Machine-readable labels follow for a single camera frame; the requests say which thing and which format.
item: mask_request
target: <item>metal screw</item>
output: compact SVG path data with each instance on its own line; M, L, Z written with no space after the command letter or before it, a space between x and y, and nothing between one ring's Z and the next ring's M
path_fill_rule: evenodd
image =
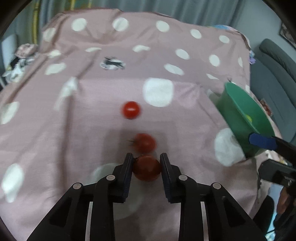
M179 176L179 179L180 179L181 181L186 181L186 180L187 180L187 176L185 176L185 175L180 175L180 176Z
M106 177L106 179L108 181L113 181L115 179L115 176L114 175L109 175L109 176Z
M81 188L81 184L80 184L80 183L75 183L75 184L73 185L73 188L74 188L74 189L79 189L79 188Z
M215 189L220 189L220 188L221 188L220 183L214 183L214 184L213 184L213 188L215 188Z

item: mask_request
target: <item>pink bedsheet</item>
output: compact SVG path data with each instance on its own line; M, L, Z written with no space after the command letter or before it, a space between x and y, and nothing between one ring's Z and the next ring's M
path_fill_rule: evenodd
M249 49L238 32L153 13L58 14L34 64L0 94L3 221L26 240L73 183L94 183L127 152L137 156L128 140L142 132L157 140L155 157L166 152L197 182L221 183L255 214L266 195L257 198L256 160L222 164L244 158L206 94L222 93L230 80L250 85ZM141 105L139 118L122 117L126 101ZM167 202L161 178L133 177L114 213L116 240L178 239L180 206Z

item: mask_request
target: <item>red tomato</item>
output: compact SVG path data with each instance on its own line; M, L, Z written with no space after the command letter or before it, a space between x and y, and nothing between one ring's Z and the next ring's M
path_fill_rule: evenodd
M133 173L141 181L152 182L161 173L161 164L153 156L139 156L133 164Z
M135 119L141 112L140 105L135 101L126 102L122 107L122 114L127 119Z
M139 133L133 140L133 147L140 154L147 154L155 150L156 141L146 133Z

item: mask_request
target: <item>green plastic bowl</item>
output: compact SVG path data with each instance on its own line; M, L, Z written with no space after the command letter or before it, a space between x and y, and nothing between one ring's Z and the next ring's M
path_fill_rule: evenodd
M246 158L265 151L249 143L249 134L255 132L271 137L274 136L274 130L261 107L242 88L227 82L216 107L234 133Z

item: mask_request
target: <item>white polka dot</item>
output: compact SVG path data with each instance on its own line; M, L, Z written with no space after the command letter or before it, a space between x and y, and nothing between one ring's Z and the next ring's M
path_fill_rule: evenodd
M165 64L164 68L172 74L184 75L184 71L172 64Z
M49 58L54 58L54 57L57 57L57 56L60 56L62 53L57 50L57 49L54 49L53 51L51 51L50 53L47 54L47 56Z
M190 59L189 54L183 49L177 49L176 55L182 59Z
M211 74L207 74L207 77L211 80L218 80L218 78L212 76Z
M112 174L114 168L118 165L119 165L118 163L107 163L105 165L99 166L89 176L90 180L87 181L87 185L92 184L92 183L96 183L100 179L102 179L103 177Z
M197 29L190 30L190 33L196 39L200 39L202 37L202 34Z
M43 40L46 42L50 42L53 36L55 35L56 29L55 28L48 28L43 32Z
M168 106L174 96L174 84L170 80L148 78L143 86L144 100L155 107Z
M6 201L12 203L23 184L24 171L19 164L12 164L5 172L1 187L5 194Z
M114 220L120 220L134 214L144 201L143 183L132 176L128 197L125 203L113 203Z
M59 63L59 64L51 64L47 67L45 71L45 75L50 75L50 74L57 74L62 72L66 68L65 63Z
M219 57L217 55L212 54L209 57L209 61L215 67L218 67L220 65L220 59L219 59Z
M229 38L224 36L224 35L220 35L219 39L222 43L228 44L229 43Z
M91 183L96 183L101 178L112 174L115 166L117 165L118 163L108 163L98 167L91 174L91 180L90 180ZM144 191L142 187L142 182L133 176L131 180L128 197L125 203L113 204L114 220L120 220L120 219L129 217L130 215L135 213L143 203L143 200L144 200Z
M149 51L150 50L150 47L147 47L147 46L144 46L144 45L137 45L135 47L133 47L133 51L135 52L141 52L141 51Z
M102 50L101 48L98 48L98 47L91 47L91 48L88 48L85 50L85 52L94 52L94 51L97 51L97 50Z
M160 32L168 32L170 30L170 26L168 23L166 23L165 21L157 21L156 22L156 27Z
M242 65L242 58L241 57L239 57L238 63L239 63L239 66L243 67L243 65Z
M77 18L72 22L72 29L76 32L80 32L86 28L87 21L85 18Z
M62 87L59 97L54 105L55 110L59 110L63 100L72 95L73 91L76 91L78 88L78 80L75 77L71 77Z
M244 152L230 128L225 128L217 134L214 141L216 159L229 167L245 159Z
M117 18L112 23L113 28L116 31L124 31L128 28L128 20L125 18Z
M6 104L0 111L0 124L6 124L11 121L19 109L20 103L18 101Z
M250 86L246 85L246 86L244 87L244 89L246 90L247 93L249 93L249 94L251 93Z

